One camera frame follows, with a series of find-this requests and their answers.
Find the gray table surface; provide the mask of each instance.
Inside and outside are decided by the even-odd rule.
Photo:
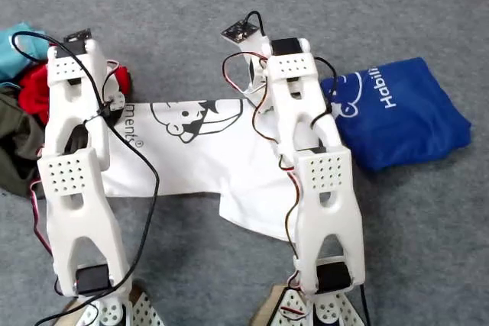
[[[308,38],[340,73],[423,57],[473,123],[470,147],[376,175],[355,169],[355,190],[373,324],[489,324],[489,0],[0,0],[0,28],[91,27],[132,71],[138,102],[232,98],[220,66],[235,48],[219,32],[255,8],[270,36]],[[110,201],[132,258],[147,199]],[[221,219],[218,203],[158,199],[136,277],[169,326],[247,324],[292,271],[287,244]],[[1,193],[0,324],[32,324],[65,302],[31,216],[27,200]]]

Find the black wire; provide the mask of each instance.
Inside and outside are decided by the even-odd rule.
[[[243,24],[247,24],[248,23],[248,20],[250,19],[250,17],[252,15],[256,15],[257,18],[258,18],[258,23],[260,25],[260,32],[261,32],[261,36],[265,36],[265,29],[263,28],[263,20],[261,19],[261,14],[259,11],[250,11],[246,17],[244,17],[244,21],[243,21]]]
[[[336,72],[335,67],[326,59],[323,59],[322,57],[316,56],[314,60],[318,60],[328,66],[328,68],[331,70],[331,73],[333,73],[333,86],[329,90],[329,95],[326,97],[326,110],[319,115],[317,115],[312,121],[311,124],[309,124],[309,127],[312,129],[314,127],[314,124],[322,117],[326,116],[327,114],[331,113],[331,100],[333,93],[336,91],[338,88],[338,73]]]
[[[111,76],[113,76],[115,74],[115,72],[117,72],[117,69],[118,69],[118,66],[115,67],[114,69],[112,69],[110,72],[108,72],[107,76],[105,77],[104,84],[102,86],[102,100],[103,100],[103,102],[105,102],[105,85],[107,84],[108,79]]]
[[[49,37],[49,36],[46,36],[44,34],[38,34],[36,32],[30,32],[30,31],[19,31],[19,32],[15,32],[13,35],[12,35],[12,45],[14,46],[14,48],[21,54],[21,55],[24,55],[25,53],[22,52],[21,50],[18,49],[16,43],[15,43],[15,38],[17,36],[21,36],[21,35],[26,35],[26,36],[32,36],[32,37],[37,37],[37,38],[40,38],[40,39],[43,39],[43,40],[47,40],[49,42],[51,42],[52,44],[55,44],[57,45],[59,48],[61,48],[62,50],[64,50],[66,53],[68,53],[68,55],[70,55],[75,61],[76,63],[80,66],[80,68],[82,68],[82,70],[85,72],[86,76],[89,78],[90,82],[92,83],[92,87],[93,87],[93,91],[95,93],[95,96],[97,98],[97,102],[99,104],[99,108],[102,109],[104,107],[101,99],[100,99],[100,94],[99,94],[99,91],[97,89],[97,85],[95,83],[95,80],[93,79],[93,76],[90,74],[90,72],[88,71],[87,68],[85,68],[85,66],[83,65],[83,63],[78,59],[78,57],[76,57],[76,55],[71,52],[67,47],[65,47],[64,45],[61,44],[61,42],[59,42],[58,40],[52,38],[52,37]],[[60,312],[60,313],[57,313],[55,315],[51,315],[51,316],[48,316],[48,317],[45,317],[45,318],[42,318],[41,320],[39,320],[38,322],[36,322],[34,324],[34,326],[39,326],[40,324],[43,324],[44,322],[48,322],[48,321],[51,321],[51,320],[56,320],[60,317],[63,317],[63,316],[66,316],[66,315],[70,315],[76,311],[79,311],[80,309],[86,307],[87,305],[90,305],[91,302],[93,301],[96,301],[97,299],[100,299],[102,297],[105,297],[109,294],[112,294],[113,292],[115,292],[117,289],[119,289],[128,279],[129,277],[132,275],[132,273],[134,272],[134,270],[136,269],[136,266],[138,265],[139,263],[139,260],[141,258],[141,255],[143,253],[143,249],[144,249],[144,244],[146,243],[146,238],[147,238],[147,233],[150,229],[150,224],[151,224],[151,219],[153,217],[153,213],[154,213],[154,209],[156,207],[156,201],[157,201],[157,196],[158,196],[158,190],[160,188],[160,175],[158,175],[158,171],[156,171],[156,169],[154,168],[154,166],[151,164],[151,162],[141,153],[139,152],[136,148],[134,148],[133,146],[131,146],[129,144],[129,142],[126,141],[126,139],[124,139],[115,129],[115,127],[111,126],[110,124],[107,124],[108,128],[112,131],[112,133],[114,133],[114,135],[127,147],[129,148],[133,153],[135,153],[139,158],[141,158],[141,160],[148,166],[148,168],[151,170],[151,172],[154,174],[154,178],[155,178],[155,183],[154,183],[154,192],[153,192],[153,197],[151,199],[151,205],[150,205],[150,208],[148,210],[148,213],[147,213],[147,217],[146,217],[146,223],[144,224],[144,230],[143,230],[143,234],[141,235],[141,241],[139,243],[139,248],[138,248],[138,252],[136,253],[136,256],[134,257],[133,261],[132,261],[132,264],[131,266],[129,267],[129,270],[126,272],[126,274],[124,275],[124,277],[122,278],[122,280],[120,282],[118,282],[117,284],[115,284],[113,287],[111,287],[110,289],[107,289],[106,291],[98,294],[98,295],[95,295],[93,296],[92,298],[86,300],[85,302],[83,302],[82,304],[80,305],[77,305],[76,307],[73,307],[67,311],[63,311],[63,312]]]
[[[96,321],[97,317],[99,316],[99,308],[96,306],[96,305],[93,305],[92,303],[89,303],[89,305],[91,305],[96,311],[97,311],[97,314],[95,315],[95,317],[90,321],[89,324],[86,324],[85,326],[90,326],[91,324],[93,324],[93,322]]]
[[[63,50],[64,52],[66,52],[68,55],[70,55],[73,58],[73,60],[75,60],[75,62],[79,65],[79,67],[85,72],[86,76],[88,77],[88,79],[92,83],[92,88],[93,88],[93,91],[95,93],[95,97],[97,98],[97,104],[99,105],[99,109],[102,109],[103,103],[102,103],[102,100],[100,99],[100,94],[99,94],[99,91],[97,89],[97,85],[95,83],[95,80],[93,79],[93,77],[90,74],[90,72],[88,71],[88,69],[80,61],[80,59],[70,49],[68,49],[66,46],[64,46],[61,42],[59,42],[55,38],[52,38],[52,37],[47,36],[45,34],[39,34],[37,32],[32,32],[32,31],[18,31],[18,32],[15,32],[14,34],[12,34],[12,36],[11,36],[12,46],[23,57],[27,57],[29,60],[32,60],[32,61],[34,61],[36,63],[41,62],[41,60],[36,59],[36,58],[33,58],[31,55],[26,54],[24,51],[22,51],[21,49],[18,48],[17,41],[15,39],[17,38],[17,36],[22,36],[22,35],[36,37],[36,38],[40,38],[41,40],[49,41],[52,44],[55,44],[56,46],[58,46],[61,50]]]
[[[360,295],[361,295],[361,305],[363,305],[364,307],[365,323],[367,324],[367,326],[371,326],[370,315],[368,314],[368,307],[367,307],[367,297],[365,297],[365,287],[363,284],[360,284]]]
[[[60,278],[56,278],[56,281],[54,282],[54,291],[56,294],[60,295],[63,297],[63,293],[58,290],[58,282],[60,281]]]

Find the teal cloth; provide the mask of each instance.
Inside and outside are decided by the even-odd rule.
[[[31,28],[26,23],[19,23],[14,27],[0,31],[0,82],[15,78],[31,63],[11,45],[11,36],[18,31],[44,33]],[[42,60],[47,58],[47,48],[49,47],[47,41],[30,36],[18,36],[16,41],[20,49],[32,57]]]

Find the white t-shirt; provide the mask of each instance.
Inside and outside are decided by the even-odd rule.
[[[278,168],[274,144],[253,130],[253,110],[239,99],[127,104],[115,127],[159,172],[159,195],[220,193],[223,218],[286,240],[284,218],[295,189]],[[258,115],[257,127],[273,136],[272,118]],[[152,196],[154,176],[144,162],[113,134],[109,144],[106,195]]]

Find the red cloth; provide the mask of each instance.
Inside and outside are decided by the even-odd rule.
[[[39,64],[29,69],[19,84],[23,88],[18,95],[18,104],[29,115],[37,115],[43,124],[47,124],[49,88],[46,64]]]
[[[131,91],[131,77],[128,68],[120,66],[115,71],[120,91],[125,95]],[[39,64],[29,69],[22,80],[18,104],[29,115],[36,115],[45,125],[49,119],[49,88],[47,87],[47,66]]]

